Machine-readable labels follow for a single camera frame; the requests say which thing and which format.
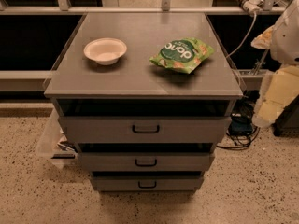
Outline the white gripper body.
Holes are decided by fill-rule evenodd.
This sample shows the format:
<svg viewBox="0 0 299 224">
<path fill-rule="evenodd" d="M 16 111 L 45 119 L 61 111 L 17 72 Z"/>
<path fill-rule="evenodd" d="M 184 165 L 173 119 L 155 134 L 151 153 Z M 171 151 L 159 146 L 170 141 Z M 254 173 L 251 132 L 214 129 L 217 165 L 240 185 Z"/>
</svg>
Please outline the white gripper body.
<svg viewBox="0 0 299 224">
<path fill-rule="evenodd" d="M 259 94 L 252 122 L 257 127 L 266 128 L 299 95 L 299 67 L 283 65 L 275 73 L 267 72 Z"/>
</svg>

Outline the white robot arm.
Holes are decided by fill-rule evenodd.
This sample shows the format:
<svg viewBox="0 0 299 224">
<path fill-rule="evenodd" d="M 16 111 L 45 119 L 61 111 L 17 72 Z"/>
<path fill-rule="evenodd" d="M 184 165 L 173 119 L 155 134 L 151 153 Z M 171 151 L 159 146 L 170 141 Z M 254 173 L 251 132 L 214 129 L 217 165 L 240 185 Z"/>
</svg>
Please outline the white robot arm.
<svg viewBox="0 0 299 224">
<path fill-rule="evenodd" d="M 270 49 L 271 58 L 281 64 L 276 72 L 264 75 L 254 107 L 253 124 L 266 128 L 299 95 L 299 0 L 293 0 L 276 23 L 251 45 Z"/>
</svg>

